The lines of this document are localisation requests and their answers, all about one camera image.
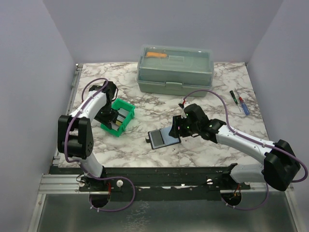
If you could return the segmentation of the green plastic bin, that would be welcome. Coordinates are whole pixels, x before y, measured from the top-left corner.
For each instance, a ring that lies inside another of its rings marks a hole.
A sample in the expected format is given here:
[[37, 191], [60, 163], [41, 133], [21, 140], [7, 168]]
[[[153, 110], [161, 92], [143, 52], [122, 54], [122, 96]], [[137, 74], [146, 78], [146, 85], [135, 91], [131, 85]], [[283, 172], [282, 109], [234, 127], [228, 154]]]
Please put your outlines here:
[[107, 122], [101, 123], [100, 127], [108, 133], [120, 137], [125, 132], [127, 125], [135, 116], [135, 106], [122, 100], [116, 99], [112, 103], [112, 115]]

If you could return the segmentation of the black card holder wallet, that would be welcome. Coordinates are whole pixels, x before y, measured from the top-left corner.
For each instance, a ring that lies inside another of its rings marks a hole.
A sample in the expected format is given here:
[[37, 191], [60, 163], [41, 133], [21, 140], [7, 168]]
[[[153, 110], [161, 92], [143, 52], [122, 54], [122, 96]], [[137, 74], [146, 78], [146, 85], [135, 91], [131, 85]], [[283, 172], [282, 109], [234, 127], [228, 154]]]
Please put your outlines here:
[[148, 137], [145, 138], [146, 143], [151, 145], [151, 148], [159, 149], [162, 147], [180, 144], [181, 139], [169, 136], [171, 126], [148, 132]]

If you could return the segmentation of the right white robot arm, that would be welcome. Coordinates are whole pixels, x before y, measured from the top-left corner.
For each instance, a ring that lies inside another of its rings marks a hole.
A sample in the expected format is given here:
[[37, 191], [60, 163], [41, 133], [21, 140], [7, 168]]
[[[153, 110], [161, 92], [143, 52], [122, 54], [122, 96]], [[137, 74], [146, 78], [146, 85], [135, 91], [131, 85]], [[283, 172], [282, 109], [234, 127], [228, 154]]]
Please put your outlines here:
[[239, 132], [224, 121], [209, 119], [196, 104], [185, 107], [181, 115], [172, 118], [169, 135], [173, 138], [200, 136], [236, 149], [258, 162], [228, 166], [222, 177], [222, 184], [227, 189], [234, 189], [244, 182], [264, 182], [276, 190], [285, 191], [300, 170], [300, 162], [296, 161], [286, 141], [266, 141]]

